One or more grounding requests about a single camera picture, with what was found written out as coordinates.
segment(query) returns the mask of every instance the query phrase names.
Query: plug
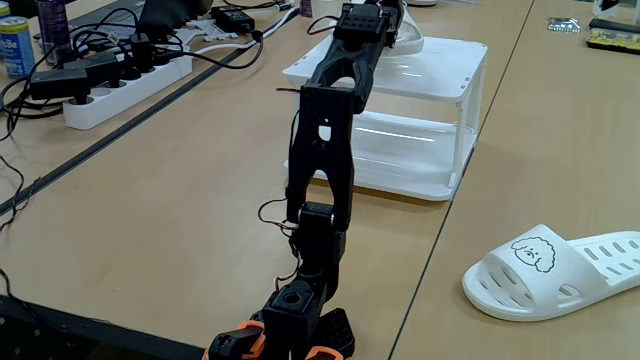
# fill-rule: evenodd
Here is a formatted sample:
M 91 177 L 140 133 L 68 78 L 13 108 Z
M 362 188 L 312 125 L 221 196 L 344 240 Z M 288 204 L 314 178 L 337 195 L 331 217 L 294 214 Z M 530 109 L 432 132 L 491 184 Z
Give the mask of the plug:
M 153 55 L 153 62 L 156 65 L 166 65 L 169 61 L 184 56 L 182 51 L 166 50 L 163 52 L 156 52 Z
M 220 29 L 228 33 L 248 34 L 256 28 L 255 20 L 235 6 L 211 8 L 211 18 Z
M 141 78 L 140 70 L 134 66 L 133 59 L 124 59 L 120 62 L 120 78 L 129 81 Z
M 64 69 L 85 69 L 89 78 L 89 86 L 96 87 L 105 81 L 109 87 L 120 87 L 120 64 L 112 52 L 98 53 L 85 59 L 64 64 Z
M 143 73 L 153 71 L 153 46 L 147 34 L 133 34 L 129 37 L 133 63 Z
M 72 104 L 85 105 L 91 86 L 85 69 L 58 69 L 34 73 L 29 92 L 34 100 L 73 97 Z

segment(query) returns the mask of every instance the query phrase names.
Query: power adapter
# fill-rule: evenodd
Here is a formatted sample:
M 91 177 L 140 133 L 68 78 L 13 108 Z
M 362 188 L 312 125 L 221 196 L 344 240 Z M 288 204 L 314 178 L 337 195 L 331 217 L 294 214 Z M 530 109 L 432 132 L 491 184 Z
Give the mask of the power adapter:
M 85 69 L 56 69 L 34 73 L 29 92 L 33 100 L 74 97 L 74 104 L 85 105 L 91 86 Z
M 153 71 L 153 46 L 147 34 L 133 34 L 129 37 L 133 62 L 143 73 Z
M 228 33 L 248 34 L 256 28 L 255 20 L 235 6 L 211 8 L 211 18 L 220 29 Z
M 65 69 L 85 69 L 89 78 L 89 85 L 96 87 L 105 81 L 112 88 L 120 84 L 120 64 L 112 52 L 98 53 L 84 59 L 64 64 Z

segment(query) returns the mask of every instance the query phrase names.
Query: desk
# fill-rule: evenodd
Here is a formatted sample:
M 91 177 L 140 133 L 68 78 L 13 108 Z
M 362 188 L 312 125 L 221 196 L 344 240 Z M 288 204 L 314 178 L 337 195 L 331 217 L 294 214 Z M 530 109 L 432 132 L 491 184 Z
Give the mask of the desk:
M 69 18 L 75 18 L 110 2 L 112 0 L 76 1 L 67 5 L 68 16 Z M 272 17 L 257 19 L 256 26 L 259 29 L 265 29 L 279 21 L 283 15 L 284 12 Z M 31 34 L 39 32 L 37 18 L 30 19 L 29 25 Z M 244 42 L 248 40 L 240 38 L 233 41 Z M 194 41 L 192 45 L 194 48 L 204 47 L 204 44 L 199 41 Z M 207 56 L 214 59 L 222 59 L 232 52 L 233 49 L 220 49 L 208 53 Z M 35 50 L 35 54 L 36 58 L 42 56 L 38 49 Z M 54 169 L 59 168 L 99 140 L 114 133 L 114 131 L 178 90 L 181 86 L 194 80 L 208 69 L 212 69 L 213 67 L 210 65 L 201 60 L 194 60 L 193 73 L 189 76 L 90 130 L 81 131 L 66 127 L 62 115 L 43 120 L 21 120 L 13 133 L 13 138 L 0 143 L 0 154 L 10 164 L 22 171 L 26 179 L 25 186 L 27 186 L 35 178 L 51 173 Z M 4 68 L 0 69 L 0 88 L 4 87 L 8 82 L 6 71 Z M 17 186 L 18 176 L 3 166 L 0 169 L 0 204 L 14 195 Z
M 438 11 L 471 24 L 466 36 L 511 40 L 513 47 L 528 6 L 481 2 L 484 20 L 466 9 L 456 17 L 460 8 L 453 6 Z M 520 22 L 487 27 L 502 18 L 490 8 L 518 8 Z M 411 11 L 423 22 L 431 9 Z M 283 194 L 293 114 L 289 96 L 273 90 L 286 86 L 282 69 L 321 40 L 306 37 L 309 23 L 292 20 L 267 40 L 255 67 L 221 71 L 37 194 L 0 238 L 0 264 L 15 293 L 194 347 L 208 346 L 259 309 L 274 275 L 290 272 L 294 262 L 285 239 L 259 223 L 256 210 Z M 511 49 L 502 49 L 490 61 L 506 64 Z M 502 71 L 488 74 L 494 89 Z M 324 186 L 312 186 L 310 197 L 330 201 Z M 347 309 L 357 358 L 388 356 L 448 206 L 355 194 L 340 288 L 326 308 Z M 274 205 L 265 215 L 283 214 Z
M 638 290 L 512 323 L 476 310 L 461 285 L 487 252 L 539 223 L 566 239 L 639 228 L 639 58 L 545 26 L 568 16 L 584 29 L 590 12 L 536 0 L 394 359 L 637 359 Z

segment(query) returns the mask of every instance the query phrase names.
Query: black robotic arm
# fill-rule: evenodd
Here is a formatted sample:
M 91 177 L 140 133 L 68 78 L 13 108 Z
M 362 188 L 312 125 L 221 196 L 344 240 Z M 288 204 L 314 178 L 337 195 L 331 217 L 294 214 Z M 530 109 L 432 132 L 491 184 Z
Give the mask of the black robotic arm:
M 289 149 L 287 220 L 298 224 L 290 244 L 302 266 L 254 314 L 256 322 L 216 337 L 206 354 L 210 360 L 338 360 L 353 354 L 344 310 L 320 315 L 338 288 L 351 218 L 353 115 L 364 111 L 378 59 L 394 46 L 403 11 L 400 0 L 343 6 L 327 55 L 300 89 L 298 129 Z M 344 77 L 354 80 L 353 88 L 333 86 Z M 328 139 L 320 137 L 321 126 L 330 128 Z M 307 202 L 317 170 L 326 174 L 334 204 Z

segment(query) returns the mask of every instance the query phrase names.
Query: white plastic shelf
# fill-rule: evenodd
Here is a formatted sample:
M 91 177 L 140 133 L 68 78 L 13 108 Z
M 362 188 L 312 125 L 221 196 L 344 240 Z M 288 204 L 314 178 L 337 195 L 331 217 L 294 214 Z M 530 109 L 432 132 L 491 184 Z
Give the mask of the white plastic shelf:
M 327 37 L 285 69 L 284 77 L 302 86 L 326 55 L 331 40 L 331 36 Z M 380 58 L 373 92 L 456 103 L 469 94 L 469 82 L 486 56 L 484 44 L 425 37 L 424 47 L 418 54 Z M 339 81 L 336 86 L 350 84 Z
M 296 87 L 324 58 L 331 38 L 283 71 Z M 477 140 L 486 45 L 424 38 L 415 55 L 382 57 L 373 91 L 455 104 L 454 124 L 365 111 L 354 117 L 355 184 L 427 200 L 449 200 Z M 347 81 L 336 86 L 351 86 Z M 321 172 L 316 177 L 323 178 Z

